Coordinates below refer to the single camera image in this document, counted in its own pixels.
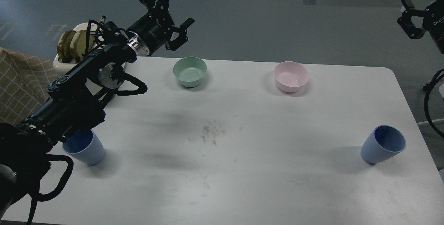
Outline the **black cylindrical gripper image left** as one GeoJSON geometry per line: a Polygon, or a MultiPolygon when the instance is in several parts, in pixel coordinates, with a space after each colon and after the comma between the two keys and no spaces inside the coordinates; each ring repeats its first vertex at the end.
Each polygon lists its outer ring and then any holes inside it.
{"type": "Polygon", "coordinates": [[[169,51],[176,51],[188,41],[187,29],[195,22],[193,18],[176,27],[169,12],[169,0],[139,1],[147,8],[147,13],[127,29],[127,45],[135,53],[154,53],[162,45],[169,51]],[[171,40],[173,33],[178,35],[171,40]]]}

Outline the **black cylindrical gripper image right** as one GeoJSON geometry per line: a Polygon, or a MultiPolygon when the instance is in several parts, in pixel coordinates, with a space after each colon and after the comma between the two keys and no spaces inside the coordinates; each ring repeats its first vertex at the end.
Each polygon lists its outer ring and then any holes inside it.
{"type": "Polygon", "coordinates": [[[422,38],[426,31],[429,32],[435,45],[443,45],[444,36],[444,0],[435,0],[424,9],[415,8],[412,0],[400,0],[402,3],[401,17],[398,24],[410,39],[422,38]],[[417,27],[412,17],[424,18],[424,28],[417,27]]]}

